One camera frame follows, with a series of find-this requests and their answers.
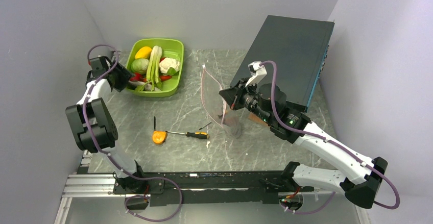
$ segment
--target gray marble surface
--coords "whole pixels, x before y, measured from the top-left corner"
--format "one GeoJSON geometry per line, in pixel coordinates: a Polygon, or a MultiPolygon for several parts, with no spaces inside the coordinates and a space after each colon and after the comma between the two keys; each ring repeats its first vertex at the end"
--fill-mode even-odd
{"type": "MultiPolygon", "coordinates": [[[[310,151],[275,137],[269,128],[249,120],[246,109],[236,111],[242,124],[242,135],[237,139],[211,124],[203,129],[210,135],[209,144],[206,140],[173,134],[168,135],[163,145],[152,142],[153,116],[157,118],[157,130],[164,131],[193,132],[208,123],[210,119],[200,99],[202,64],[228,88],[246,53],[232,49],[185,50],[179,88],[170,97],[112,92],[107,107],[118,128],[117,143],[144,171],[282,170],[290,161],[333,169],[310,151]]],[[[126,63],[128,55],[129,51],[122,53],[121,63],[126,63]]],[[[307,116],[335,137],[319,84],[307,116]]],[[[89,172],[113,172],[113,169],[95,154],[89,172]]]]}

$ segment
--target white wall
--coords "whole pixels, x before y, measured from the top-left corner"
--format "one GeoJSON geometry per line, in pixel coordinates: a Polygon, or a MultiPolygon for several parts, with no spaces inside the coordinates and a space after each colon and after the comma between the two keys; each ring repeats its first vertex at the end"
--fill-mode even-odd
{"type": "Polygon", "coordinates": [[[186,48],[249,48],[267,15],[327,20],[337,0],[84,0],[104,39],[130,49],[166,37],[186,48]]]}
{"type": "Polygon", "coordinates": [[[0,36],[0,222],[53,223],[81,153],[64,111],[102,35],[81,0],[0,0],[0,36]]]}
{"type": "MultiPolygon", "coordinates": [[[[373,221],[424,223],[413,210],[432,201],[432,7],[433,0],[339,0],[329,17],[335,28],[321,84],[336,134],[388,160],[386,175],[404,194],[405,207],[375,207],[373,221]]],[[[378,199],[389,191],[382,184],[378,199]]]]}

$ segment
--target plastic bag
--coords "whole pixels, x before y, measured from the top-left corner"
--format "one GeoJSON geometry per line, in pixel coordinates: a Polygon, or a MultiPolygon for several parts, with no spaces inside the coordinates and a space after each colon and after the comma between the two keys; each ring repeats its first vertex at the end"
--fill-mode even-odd
{"type": "Polygon", "coordinates": [[[223,128],[227,134],[237,138],[242,133],[239,118],[219,95],[219,91],[222,89],[221,84],[208,73],[206,66],[203,65],[201,80],[201,99],[203,108],[211,118],[212,122],[223,128]]]}

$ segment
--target black screwdriver handle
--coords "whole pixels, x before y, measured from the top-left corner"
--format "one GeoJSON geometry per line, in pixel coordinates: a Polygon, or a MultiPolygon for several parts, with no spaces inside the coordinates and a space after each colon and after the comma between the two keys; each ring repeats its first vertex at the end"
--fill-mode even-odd
{"type": "Polygon", "coordinates": [[[209,134],[206,132],[186,132],[186,136],[195,137],[202,140],[209,139],[209,134]]]}

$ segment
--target green plastic tray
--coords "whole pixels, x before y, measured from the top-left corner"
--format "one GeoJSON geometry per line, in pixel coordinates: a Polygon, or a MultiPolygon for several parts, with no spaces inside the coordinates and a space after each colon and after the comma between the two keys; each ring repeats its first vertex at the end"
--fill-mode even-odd
{"type": "Polygon", "coordinates": [[[171,79],[162,82],[161,91],[135,91],[132,87],[127,87],[126,90],[134,95],[148,96],[148,97],[165,97],[173,95],[179,86],[180,76],[182,74],[183,66],[183,43],[175,39],[142,39],[137,41],[129,53],[126,69],[131,70],[131,64],[135,60],[137,51],[145,46],[153,48],[154,46],[162,48],[162,57],[171,57],[180,61],[180,70],[177,74],[172,76],[171,79]]]}

